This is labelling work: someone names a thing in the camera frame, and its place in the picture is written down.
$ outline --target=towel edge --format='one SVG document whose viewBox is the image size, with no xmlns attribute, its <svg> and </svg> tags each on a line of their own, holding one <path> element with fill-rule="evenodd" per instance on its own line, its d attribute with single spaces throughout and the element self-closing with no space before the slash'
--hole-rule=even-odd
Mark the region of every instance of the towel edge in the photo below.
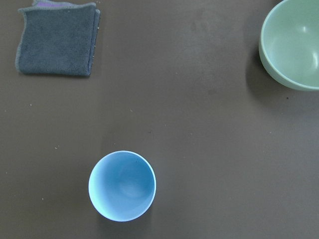
<svg viewBox="0 0 319 239">
<path fill-rule="evenodd" d="M 101 11 L 96 9 L 94 15 L 94 22 L 93 22 L 93 30 L 92 30 L 92 40 L 91 40 L 91 48 L 90 48 L 90 55 L 88 61 L 88 76 L 91 75 L 92 65 L 94 62 L 94 54 L 95 54 L 95 44 L 96 39 L 99 31 L 99 24 L 101 19 Z"/>
<path fill-rule="evenodd" d="M 88 6 L 94 6 L 96 7 L 96 4 L 94 2 L 89 2 L 86 4 L 81 4 L 81 5 L 67 5 L 67 6 L 29 6 L 25 8 L 19 8 L 18 12 L 28 12 L 28 11 L 33 11 L 33 10 L 60 10 L 60 9 L 78 9 L 78 8 L 83 8 L 83 7 L 88 7 Z"/>
<path fill-rule="evenodd" d="M 56 2 L 56 1 L 52 1 L 52 0 L 33 0 L 33 3 L 32 3 L 32 6 L 34 5 L 37 5 L 39 2 L 47 2 L 47 3 L 58 3 L 58 4 L 71 4 L 71 5 L 76 5 L 76 4 L 72 4 L 70 2 L 66 2 L 66 1 L 63 1 L 63 2 Z"/>
<path fill-rule="evenodd" d="M 23 12 L 22 15 L 23 15 L 23 19 L 24 19 L 24 27 L 23 27 L 23 32 L 21 35 L 21 40 L 20 40 L 20 43 L 19 43 L 17 51 L 16 51 L 16 57 L 15 57 L 15 68 L 18 72 L 21 72 L 19 62 L 20 62 L 20 56 L 21 56 L 21 47 L 22 47 L 24 34 L 26 31 L 26 25 L 27 25 L 27 17 L 26 17 L 25 12 Z"/>
</svg>

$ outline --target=blue plastic cup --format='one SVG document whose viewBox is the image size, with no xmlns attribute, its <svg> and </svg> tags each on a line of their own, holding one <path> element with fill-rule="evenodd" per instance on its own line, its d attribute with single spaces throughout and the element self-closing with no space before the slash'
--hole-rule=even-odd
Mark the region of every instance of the blue plastic cup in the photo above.
<svg viewBox="0 0 319 239">
<path fill-rule="evenodd" d="M 130 221 L 145 213 L 155 192 L 152 167 L 142 156 L 130 151 L 104 156 L 89 179 L 93 206 L 102 216 L 117 222 Z"/>
</svg>

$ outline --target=mint green bowl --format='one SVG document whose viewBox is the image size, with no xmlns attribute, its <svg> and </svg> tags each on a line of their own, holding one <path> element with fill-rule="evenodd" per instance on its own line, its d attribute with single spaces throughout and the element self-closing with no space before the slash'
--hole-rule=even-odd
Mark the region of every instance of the mint green bowl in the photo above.
<svg viewBox="0 0 319 239">
<path fill-rule="evenodd" d="M 276 81 L 295 90 L 319 90 L 319 0 L 284 0 L 267 15 L 260 59 Z"/>
</svg>

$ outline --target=folded cloth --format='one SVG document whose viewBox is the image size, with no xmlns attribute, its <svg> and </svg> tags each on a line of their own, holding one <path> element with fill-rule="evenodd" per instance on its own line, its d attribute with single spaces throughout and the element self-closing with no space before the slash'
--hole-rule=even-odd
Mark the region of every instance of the folded cloth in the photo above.
<svg viewBox="0 0 319 239">
<path fill-rule="evenodd" d="M 24 30 L 15 66 L 25 74 L 89 76 L 94 57 L 100 11 L 82 5 L 34 0 L 18 10 Z"/>
</svg>

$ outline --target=bowl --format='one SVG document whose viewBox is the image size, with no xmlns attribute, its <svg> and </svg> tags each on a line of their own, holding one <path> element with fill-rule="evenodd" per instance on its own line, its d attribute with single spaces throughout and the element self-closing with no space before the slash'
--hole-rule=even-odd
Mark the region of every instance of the bowl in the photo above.
<svg viewBox="0 0 319 239">
<path fill-rule="evenodd" d="M 319 1 L 283 0 L 267 15 L 259 55 L 276 81 L 295 90 L 319 90 Z"/>
<path fill-rule="evenodd" d="M 130 151 L 104 156 L 93 168 L 89 196 L 104 217 L 126 222 L 147 211 L 156 192 L 156 178 L 150 164 Z"/>
</svg>

